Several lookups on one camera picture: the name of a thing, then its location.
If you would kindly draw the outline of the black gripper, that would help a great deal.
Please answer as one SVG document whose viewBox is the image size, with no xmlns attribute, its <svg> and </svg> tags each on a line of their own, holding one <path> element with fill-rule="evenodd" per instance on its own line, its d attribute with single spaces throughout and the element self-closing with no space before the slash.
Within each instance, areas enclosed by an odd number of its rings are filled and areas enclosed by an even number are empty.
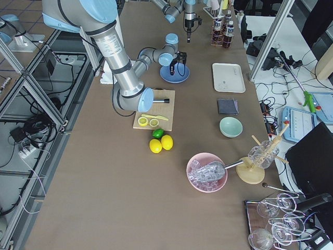
<svg viewBox="0 0 333 250">
<path fill-rule="evenodd" d="M 187 34 L 187 43 L 190 43 L 192 28 L 198 22 L 198 26 L 202 24 L 202 19 L 195 12 L 184 12 L 183 25 Z"/>
<path fill-rule="evenodd" d="M 176 52 L 174 55 L 174 58 L 172 60 L 172 62 L 170 63 L 170 67 L 169 67 L 169 73 L 170 75 L 174 75 L 175 71 L 174 71 L 174 66 L 176 63 L 181 62 L 183 65 L 186 65 L 186 61 L 187 61 L 187 53 L 186 52 Z"/>
</svg>

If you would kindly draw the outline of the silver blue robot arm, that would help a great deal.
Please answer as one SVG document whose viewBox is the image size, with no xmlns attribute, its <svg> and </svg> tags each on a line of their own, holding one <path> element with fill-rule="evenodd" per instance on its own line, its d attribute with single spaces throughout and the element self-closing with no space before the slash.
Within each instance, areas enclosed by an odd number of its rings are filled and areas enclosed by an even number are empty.
<svg viewBox="0 0 333 250">
<path fill-rule="evenodd" d="M 174 6 L 163 0 L 151 2 L 162 11 L 169 23 L 173 23 L 180 14 L 183 14 L 183 29 L 187 35 L 187 43 L 190 43 L 191 34 L 202 24 L 202 19 L 195 11 L 197 2 L 195 0 L 176 1 Z"/>
<path fill-rule="evenodd" d="M 84 31 L 96 42 L 116 78 L 112 102 L 128 111 L 147 112 L 154 93 L 140 79 L 153 62 L 169 66 L 178 51 L 178 36 L 169 33 L 162 49 L 146 48 L 132 63 L 116 31 L 118 16 L 115 1 L 43 1 L 44 23 L 54 29 L 79 33 Z"/>
</svg>

